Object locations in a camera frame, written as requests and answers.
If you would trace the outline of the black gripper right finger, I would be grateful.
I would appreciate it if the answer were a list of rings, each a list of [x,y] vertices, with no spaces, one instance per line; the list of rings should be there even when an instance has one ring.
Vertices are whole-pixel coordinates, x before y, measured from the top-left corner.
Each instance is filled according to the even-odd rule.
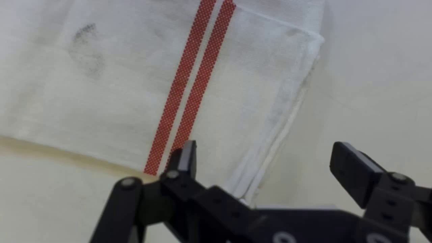
[[[384,169],[347,142],[334,142],[329,171],[351,199],[364,209]]]

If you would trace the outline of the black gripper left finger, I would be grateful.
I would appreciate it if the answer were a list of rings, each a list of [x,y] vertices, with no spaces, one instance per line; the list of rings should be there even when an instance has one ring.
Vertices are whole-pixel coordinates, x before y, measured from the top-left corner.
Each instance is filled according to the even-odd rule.
[[[189,178],[194,179],[197,169],[195,151],[197,144],[194,141],[186,141],[182,149],[175,149],[170,155],[167,169],[186,173]]]

